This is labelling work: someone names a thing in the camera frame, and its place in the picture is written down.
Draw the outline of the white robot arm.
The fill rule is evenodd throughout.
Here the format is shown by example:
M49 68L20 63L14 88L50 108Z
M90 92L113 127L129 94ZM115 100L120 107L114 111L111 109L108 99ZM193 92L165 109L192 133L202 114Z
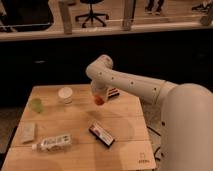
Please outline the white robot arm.
M107 55L90 63L86 75L95 94L113 86L160 106L161 171L213 171L212 91L116 71Z

